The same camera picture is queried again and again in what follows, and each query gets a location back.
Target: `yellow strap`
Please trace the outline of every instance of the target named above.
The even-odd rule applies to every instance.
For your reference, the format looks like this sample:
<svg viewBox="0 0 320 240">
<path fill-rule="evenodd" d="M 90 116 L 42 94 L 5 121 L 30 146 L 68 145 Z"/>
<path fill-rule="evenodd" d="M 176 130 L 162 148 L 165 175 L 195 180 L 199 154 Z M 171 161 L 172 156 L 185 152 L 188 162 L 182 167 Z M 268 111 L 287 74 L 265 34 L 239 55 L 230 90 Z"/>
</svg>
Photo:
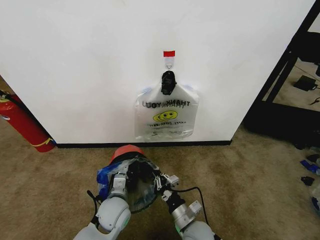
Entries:
<svg viewBox="0 0 320 240">
<path fill-rule="evenodd" d="M 42 146 L 42 145 L 45 145 L 45 144 L 48 144 L 49 142 L 50 142 L 50 140 L 53 140 L 53 139 L 51 139 L 50 137 L 47 139 L 47 140 L 45 140 L 43 143 L 40 143 L 40 144 L 38 144 L 38 145 L 32 145 L 31 144 L 31 146 L 33 146 L 33 147 L 40 147 L 40 146 Z"/>
<path fill-rule="evenodd" d="M 9 102 L 9 100 L 6 98 L 0 98 L 0 103 L 6 103 L 6 102 Z"/>
</svg>

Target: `blue object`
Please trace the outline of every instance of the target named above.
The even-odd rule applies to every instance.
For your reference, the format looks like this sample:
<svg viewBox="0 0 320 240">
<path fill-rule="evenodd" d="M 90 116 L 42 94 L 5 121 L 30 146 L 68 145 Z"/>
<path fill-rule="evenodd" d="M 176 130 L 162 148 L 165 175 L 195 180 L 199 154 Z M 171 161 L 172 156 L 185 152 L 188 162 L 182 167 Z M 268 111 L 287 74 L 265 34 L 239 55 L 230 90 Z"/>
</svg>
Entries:
<svg viewBox="0 0 320 240">
<path fill-rule="evenodd" d="M 108 173 L 112 171 L 113 169 L 117 168 L 121 162 L 115 162 L 108 166 L 105 166 L 104 168 L 101 168 L 96 173 L 96 181 L 100 185 L 99 187 L 99 196 L 102 198 L 102 200 L 107 199 L 108 193 L 109 193 L 109 178 Z"/>
<path fill-rule="evenodd" d="M 320 167 L 318 167 L 315 164 L 310 164 L 307 160 L 302 160 L 300 162 L 306 169 L 308 169 L 310 172 L 313 172 L 314 174 L 317 172 Z"/>
</svg>

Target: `red tape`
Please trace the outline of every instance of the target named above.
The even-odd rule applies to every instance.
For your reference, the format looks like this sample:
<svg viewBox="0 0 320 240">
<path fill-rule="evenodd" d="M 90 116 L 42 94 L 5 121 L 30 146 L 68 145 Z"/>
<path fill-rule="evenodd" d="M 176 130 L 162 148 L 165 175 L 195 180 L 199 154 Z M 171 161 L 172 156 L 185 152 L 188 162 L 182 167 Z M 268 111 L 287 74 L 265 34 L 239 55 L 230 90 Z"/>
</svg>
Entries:
<svg viewBox="0 0 320 240">
<path fill-rule="evenodd" d="M 174 57 L 176 55 L 176 51 L 163 51 L 164 57 Z"/>
</svg>

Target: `brown carpet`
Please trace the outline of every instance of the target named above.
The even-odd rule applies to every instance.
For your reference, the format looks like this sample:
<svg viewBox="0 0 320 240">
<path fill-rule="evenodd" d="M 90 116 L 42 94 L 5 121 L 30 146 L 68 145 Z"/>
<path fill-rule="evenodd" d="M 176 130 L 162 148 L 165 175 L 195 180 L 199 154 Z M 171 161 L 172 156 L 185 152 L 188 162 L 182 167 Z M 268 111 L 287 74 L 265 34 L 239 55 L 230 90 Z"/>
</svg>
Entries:
<svg viewBox="0 0 320 240">
<path fill-rule="evenodd" d="M 1 239 L 72 239 L 93 215 L 86 191 L 97 193 L 96 171 L 108 164 L 115 148 L 38 153 L 4 120 L 0 132 Z M 242 127 L 230 146 L 143 150 L 163 172 L 177 175 L 181 188 L 202 189 L 209 223 L 223 239 L 320 239 L 320 217 L 300 181 L 312 175 L 299 163 L 308 151 Z M 200 200 L 196 191 L 182 195 L 189 204 Z M 118 239 L 180 237 L 158 198 L 131 217 Z"/>
</svg>

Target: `black baseboard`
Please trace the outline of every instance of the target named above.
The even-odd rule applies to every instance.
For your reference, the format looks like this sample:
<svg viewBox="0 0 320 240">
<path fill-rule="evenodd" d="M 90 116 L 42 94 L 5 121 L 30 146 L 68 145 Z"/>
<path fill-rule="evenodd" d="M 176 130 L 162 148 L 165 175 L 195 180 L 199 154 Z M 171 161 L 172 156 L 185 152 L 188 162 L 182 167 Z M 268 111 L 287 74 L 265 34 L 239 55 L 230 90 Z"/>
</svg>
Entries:
<svg viewBox="0 0 320 240">
<path fill-rule="evenodd" d="M 177 146 L 226 146 L 230 141 L 169 141 L 169 142 L 117 142 L 117 143 L 57 143 L 60 149 L 82 149 L 82 148 L 118 148 L 124 145 L 135 145 L 137 147 L 177 147 Z"/>
</svg>

